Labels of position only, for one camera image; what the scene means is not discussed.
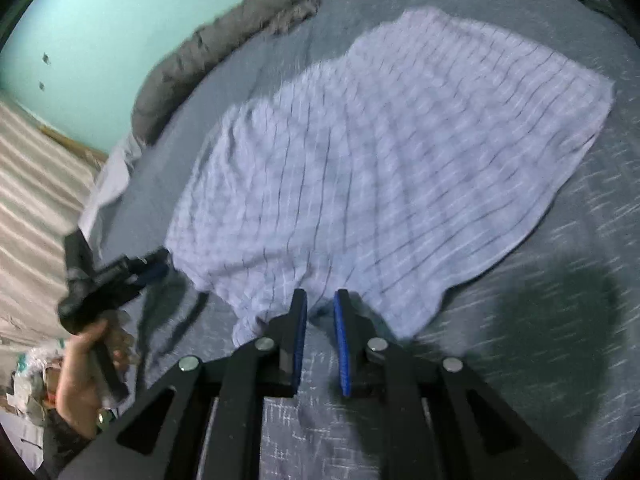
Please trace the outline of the person's left hand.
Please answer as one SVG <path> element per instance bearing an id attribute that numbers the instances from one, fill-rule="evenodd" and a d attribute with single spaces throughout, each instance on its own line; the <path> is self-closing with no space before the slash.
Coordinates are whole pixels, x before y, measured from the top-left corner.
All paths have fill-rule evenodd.
<path id="1" fill-rule="evenodd" d="M 102 410 L 90 352 L 97 342 L 105 340 L 119 373 L 126 374 L 131 364 L 137 364 L 138 358 L 131 349 L 134 336 L 119 323 L 127 318 L 126 314 L 108 314 L 71 336 L 65 344 L 55 409 L 70 428 L 88 440 L 96 437 L 96 423 Z"/>

